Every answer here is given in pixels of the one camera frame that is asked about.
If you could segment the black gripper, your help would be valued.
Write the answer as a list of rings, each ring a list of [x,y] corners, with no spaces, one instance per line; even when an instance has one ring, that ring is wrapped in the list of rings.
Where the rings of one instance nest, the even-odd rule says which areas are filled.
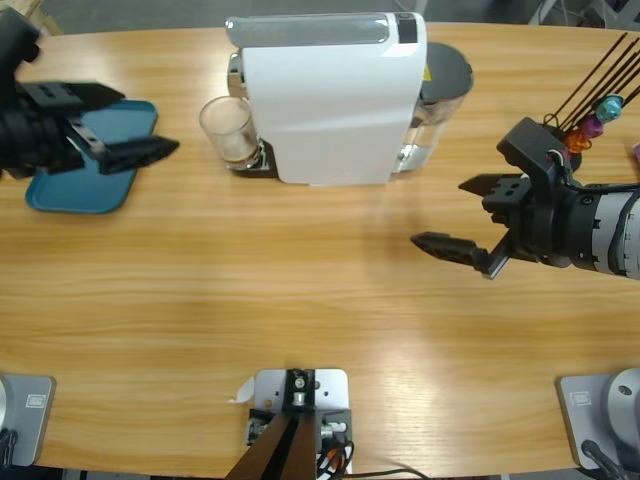
[[[410,237],[421,251],[439,260],[471,266],[486,279],[494,279],[509,258],[559,268],[595,266],[595,185],[567,186],[560,180],[544,196],[526,175],[479,174],[458,188],[481,197],[483,209],[492,213],[492,221],[504,225],[507,233],[488,251],[472,240],[423,232]]]
[[[80,170],[83,152],[100,174],[113,175],[150,166],[179,148],[178,141],[156,135],[107,143],[81,120],[68,123],[124,99],[122,92],[95,82],[16,82],[1,92],[1,172],[22,179],[40,170]]]

